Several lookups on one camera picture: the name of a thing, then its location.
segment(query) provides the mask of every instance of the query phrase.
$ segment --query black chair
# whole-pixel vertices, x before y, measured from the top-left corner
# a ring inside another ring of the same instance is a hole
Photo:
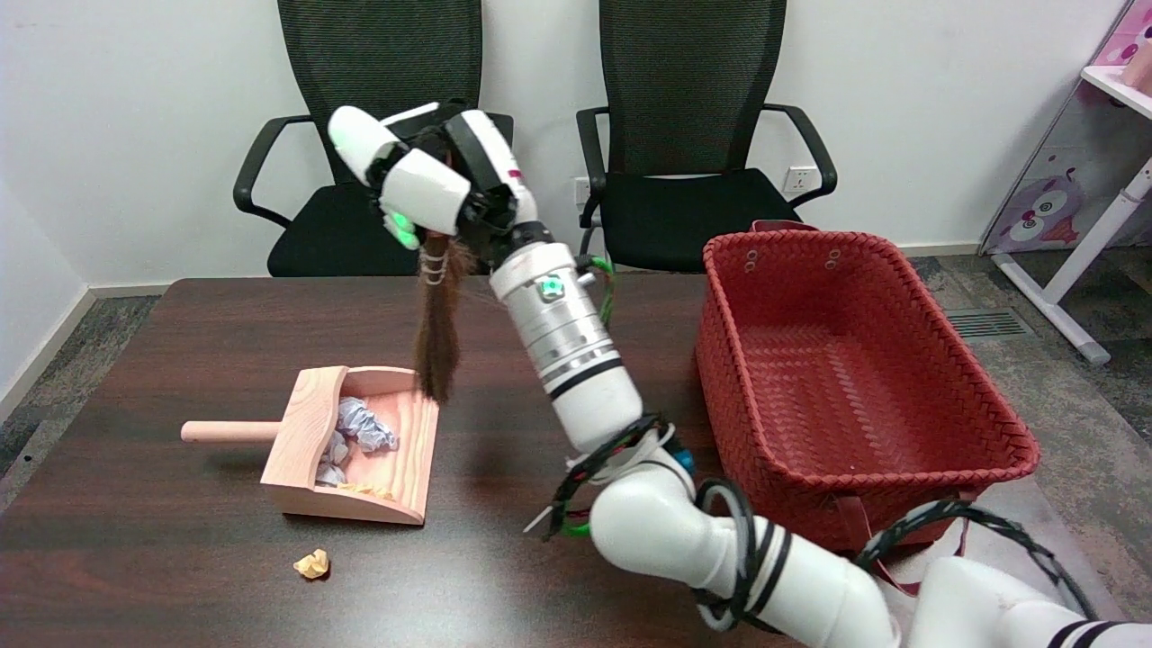
[[[480,0],[280,0],[288,59],[309,114],[270,120],[236,178],[233,199],[285,228],[268,255],[273,277],[414,274],[416,253],[384,228],[364,187],[340,160],[327,125],[342,105],[378,119],[429,101],[480,93]],[[491,115],[511,142],[511,118]],[[312,123],[334,183],[318,189],[296,218],[252,202],[252,186],[281,130]]]
[[[600,54],[608,105],[576,113],[591,198],[613,262],[700,272],[712,236],[753,220],[799,220],[796,208],[831,194],[836,169],[804,111],[765,104],[780,54],[785,0],[601,0]],[[745,168],[761,111],[791,119],[811,151],[820,187],[786,201]],[[605,173],[596,115],[611,120]],[[688,180],[653,175],[700,175]]]

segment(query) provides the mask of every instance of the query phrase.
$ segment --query woven basket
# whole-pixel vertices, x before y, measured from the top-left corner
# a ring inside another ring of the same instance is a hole
[[[861,528],[1036,469],[1036,439],[890,242],[728,234],[704,264],[704,397],[725,473],[759,514],[858,551]],[[840,512],[856,498],[863,520]]]

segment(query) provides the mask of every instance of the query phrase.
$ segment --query wall socket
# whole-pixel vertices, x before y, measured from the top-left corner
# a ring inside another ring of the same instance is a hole
[[[592,197],[592,183],[588,178],[573,178],[573,197],[576,199],[576,208],[583,210]]]
[[[803,194],[820,184],[820,173],[814,166],[789,166],[781,194]]]

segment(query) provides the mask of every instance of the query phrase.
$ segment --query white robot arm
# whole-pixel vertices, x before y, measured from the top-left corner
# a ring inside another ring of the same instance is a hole
[[[507,307],[569,442],[585,453],[573,473],[591,466],[584,479],[607,484],[589,517],[592,542],[605,559],[689,585],[715,630],[748,620],[813,648],[900,646],[900,628],[865,571],[750,515],[734,487],[706,482],[697,492],[689,472],[665,447],[674,428],[644,415],[641,395],[584,291],[589,277],[537,220],[516,160],[487,115],[429,104],[381,122],[342,107],[328,133],[341,158],[378,196],[385,227],[401,243],[415,249],[424,231],[460,236],[491,268],[491,287]],[[410,145],[419,133],[441,140],[453,166],[467,176]],[[717,497],[727,500],[734,517],[707,513]],[[555,532],[563,517],[562,503],[554,502],[537,521],[551,518]],[[726,603],[710,605],[704,592]],[[949,558],[926,574],[908,646],[1064,646],[1049,641],[1082,620],[1006,574]],[[1076,641],[1092,627],[1077,626],[1064,639]],[[1120,646],[1112,642],[1119,631],[1091,645]],[[1146,630],[1139,636],[1152,646]]]

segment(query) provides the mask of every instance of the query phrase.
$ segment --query dark wooden table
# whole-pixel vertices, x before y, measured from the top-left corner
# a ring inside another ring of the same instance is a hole
[[[586,538],[521,529],[573,455],[478,279],[440,414],[423,528],[286,517],[266,450],[189,446],[197,420],[278,420],[296,372],[410,367],[414,279],[187,280],[156,307],[0,517],[0,646],[766,646],[697,618],[683,585]],[[650,408],[719,473],[692,345],[702,277],[623,276],[613,337]],[[323,547],[325,581],[291,563]]]

